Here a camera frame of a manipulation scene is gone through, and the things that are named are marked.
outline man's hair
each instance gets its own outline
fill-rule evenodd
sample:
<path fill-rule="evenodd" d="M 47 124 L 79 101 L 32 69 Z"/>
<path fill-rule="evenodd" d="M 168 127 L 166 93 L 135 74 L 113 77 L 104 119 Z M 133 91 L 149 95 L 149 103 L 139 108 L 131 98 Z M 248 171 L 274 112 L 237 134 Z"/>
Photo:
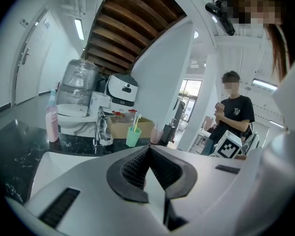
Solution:
<path fill-rule="evenodd" d="M 238 73 L 234 71 L 227 72 L 226 74 L 223 75 L 222 77 L 222 83 L 229 83 L 229 82 L 239 82 L 240 81 L 240 76 Z"/>

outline wooden stair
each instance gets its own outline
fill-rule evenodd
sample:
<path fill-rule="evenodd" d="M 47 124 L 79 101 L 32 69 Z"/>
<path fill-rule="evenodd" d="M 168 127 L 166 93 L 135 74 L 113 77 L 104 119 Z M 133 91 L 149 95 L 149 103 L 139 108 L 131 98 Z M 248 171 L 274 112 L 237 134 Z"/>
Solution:
<path fill-rule="evenodd" d="M 185 16 L 174 0 L 104 0 L 82 57 L 103 74 L 130 74 L 151 44 Z"/>

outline man's hand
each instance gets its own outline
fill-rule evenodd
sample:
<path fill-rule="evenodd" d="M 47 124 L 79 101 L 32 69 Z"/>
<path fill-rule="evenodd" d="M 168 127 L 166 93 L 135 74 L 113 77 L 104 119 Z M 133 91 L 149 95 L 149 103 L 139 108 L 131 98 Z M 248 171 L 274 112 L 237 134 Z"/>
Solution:
<path fill-rule="evenodd" d="M 215 111 L 215 117 L 217 120 L 221 120 L 224 117 L 224 112 Z"/>
<path fill-rule="evenodd" d="M 216 103 L 216 105 L 215 105 L 215 109 L 219 113 L 224 112 L 224 108 L 225 108 L 224 104 L 222 104 L 220 102 Z"/>

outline soap bottle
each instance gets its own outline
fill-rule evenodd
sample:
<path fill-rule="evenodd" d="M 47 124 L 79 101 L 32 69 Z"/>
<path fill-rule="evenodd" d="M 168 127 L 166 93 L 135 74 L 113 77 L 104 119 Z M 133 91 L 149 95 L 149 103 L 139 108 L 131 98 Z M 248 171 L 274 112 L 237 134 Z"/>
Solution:
<path fill-rule="evenodd" d="M 174 131 L 175 131 L 175 127 L 174 127 L 174 121 L 176 119 L 173 118 L 171 123 L 169 123 L 169 125 L 165 125 L 164 127 L 164 133 L 161 137 L 161 141 L 164 142 L 164 143 L 168 143 L 170 142 L 170 140 L 172 139 L 173 137 L 173 134 L 174 134 Z"/>
<path fill-rule="evenodd" d="M 51 90 L 48 106 L 46 108 L 46 130 L 50 143 L 58 140 L 58 107 L 56 106 L 56 90 Z"/>

